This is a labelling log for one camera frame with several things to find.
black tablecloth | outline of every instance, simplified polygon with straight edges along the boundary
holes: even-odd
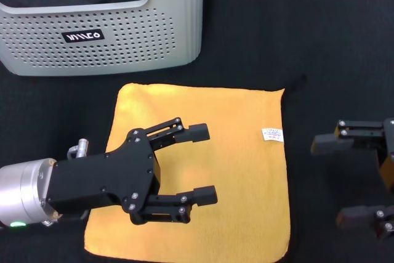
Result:
[[[393,240],[335,225],[341,207],[394,204],[373,152],[309,152],[313,136],[332,132],[338,119],[394,116],[394,0],[204,1],[203,48],[184,67],[76,78],[18,77],[0,67],[0,165],[64,159],[80,137],[91,153],[103,152],[116,94],[127,83],[286,87],[291,240],[283,262],[394,262]],[[85,252],[84,227],[2,232],[0,261],[119,262]]]

yellow microfiber cloth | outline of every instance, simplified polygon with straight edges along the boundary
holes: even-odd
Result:
[[[92,210],[85,248],[96,255],[154,262],[275,262],[290,239],[286,160],[281,129],[283,91],[128,84],[118,95],[107,151],[127,133],[181,117],[206,123],[211,139],[158,150],[159,194],[215,185],[218,203],[191,211],[189,224],[134,225],[120,206]]]

basket logo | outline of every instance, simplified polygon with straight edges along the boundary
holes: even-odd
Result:
[[[62,35],[67,43],[104,39],[104,34],[102,33],[101,29],[63,32]]]

laundry basket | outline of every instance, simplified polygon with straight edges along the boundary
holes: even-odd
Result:
[[[88,6],[0,4],[0,60],[25,76],[101,75],[185,65],[201,49],[203,0]]]

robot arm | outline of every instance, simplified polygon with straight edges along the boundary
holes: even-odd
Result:
[[[351,149],[376,150],[380,175],[394,192],[394,119],[382,122],[340,120],[333,134],[315,137],[313,155]],[[344,208],[337,216],[340,227],[372,227],[379,238],[394,236],[394,206],[356,206]]]
[[[194,204],[217,202],[215,187],[158,195],[160,167],[155,151],[204,140],[209,140],[206,124],[185,129],[176,118],[130,131],[124,143],[109,153],[84,157],[87,141],[80,140],[68,153],[76,153],[74,159],[56,162],[48,158],[5,166],[0,169],[0,221],[5,226],[49,225],[62,215],[120,205],[136,225],[189,223]]]

